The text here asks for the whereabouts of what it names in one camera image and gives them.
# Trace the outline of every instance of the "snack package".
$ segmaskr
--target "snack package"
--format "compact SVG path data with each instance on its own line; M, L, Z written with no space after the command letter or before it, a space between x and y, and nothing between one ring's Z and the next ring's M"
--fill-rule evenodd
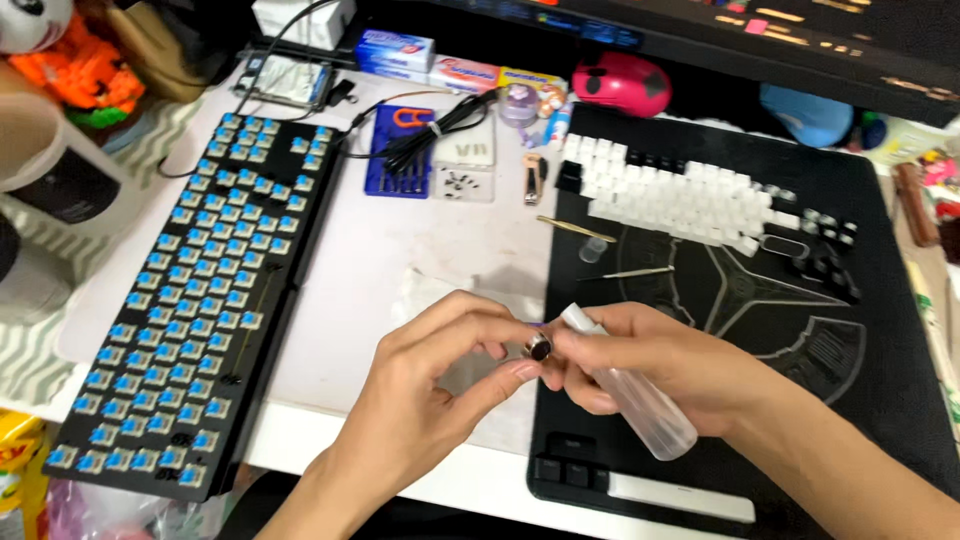
M0 409L0 538L46 540L50 453L46 425L29 414Z

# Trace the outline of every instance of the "screwdriver set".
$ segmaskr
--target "screwdriver set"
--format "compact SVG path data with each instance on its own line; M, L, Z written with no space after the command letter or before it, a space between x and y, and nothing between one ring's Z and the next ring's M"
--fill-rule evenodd
M371 155L382 153L391 141L414 135L420 130L429 130L429 123L434 121L434 117L434 112L429 109L378 105ZM379 197L426 199L430 193L432 150L431 147L420 152L407 168L395 173L384 166L387 158L371 158L367 165L364 192Z
M195 503L229 491L334 191L339 144L331 128L223 117L45 474Z

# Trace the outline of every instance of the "black mouse pad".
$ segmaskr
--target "black mouse pad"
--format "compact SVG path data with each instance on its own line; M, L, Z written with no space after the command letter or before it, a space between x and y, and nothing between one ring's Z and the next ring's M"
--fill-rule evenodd
M619 239L594 264L580 261L586 237L556 230L546 316L571 302L582 307L634 301L707 329L760 357L819 396L895 459L960 497L958 459L906 271L876 174L858 157L672 120L625 117L578 107L570 132L607 138L631 150L696 160L748 174L796 193L777 201L793 214L817 209L855 221L854 247L837 254L862 291L859 304L787 271L789 259L760 250L753 258L727 247L671 238L589 217L588 199L560 191L557 219ZM767 225L816 254L815 236ZM577 278L673 264L674 274L576 282ZM746 497L756 522L739 524L609 497L608 472ZM592 416L562 392L540 384L528 469L531 492L571 503L688 528L750 538L828 537L753 464L725 442L701 438L686 455L654 459L619 415Z

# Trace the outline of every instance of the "toothpaste box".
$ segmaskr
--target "toothpaste box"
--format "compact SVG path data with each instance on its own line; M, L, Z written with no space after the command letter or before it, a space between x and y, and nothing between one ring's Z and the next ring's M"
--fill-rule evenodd
M488 63L437 55L430 70L430 85L482 94L496 88L500 68Z
M390 77L391 79L402 79L403 81L410 81L411 83L420 83L421 85L429 84L427 82L426 73L407 71L406 69L397 69L390 65L383 65L381 63L361 61L360 71L372 73L373 75L380 75L382 77Z
M433 39L367 29L354 49L357 61L426 73L433 65Z
M512 67L501 67L500 78L497 80L497 86L506 86L510 83L521 83L532 86L534 90L540 91L544 85L552 85L566 92L566 81L555 75L543 75L533 71L524 71L522 69L513 69Z

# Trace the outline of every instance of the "box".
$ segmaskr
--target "box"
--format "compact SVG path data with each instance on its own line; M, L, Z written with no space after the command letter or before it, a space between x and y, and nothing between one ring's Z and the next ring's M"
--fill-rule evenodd
M428 37L367 29L354 52L360 63L390 65L424 74L433 65L433 39Z
M276 37L294 15L309 5L309 0L256 0L252 8L263 35ZM282 39L332 51L337 48L356 11L354 0L327 4L297 21Z
M420 83L421 85L427 84L426 73L407 71L406 69L399 69L380 63L362 61L360 62L360 71L372 73L373 75L380 75L382 77L390 77L391 79L400 79L403 81L410 81L411 83Z
M437 55L430 70L430 85L482 94L496 88L500 68L488 63Z
M510 83L521 83L532 86L537 92L544 85L552 85L566 92L566 81L555 75L544 75L533 71L524 71L522 69L513 69L503 66L500 68L500 78L497 80L497 86L506 86Z

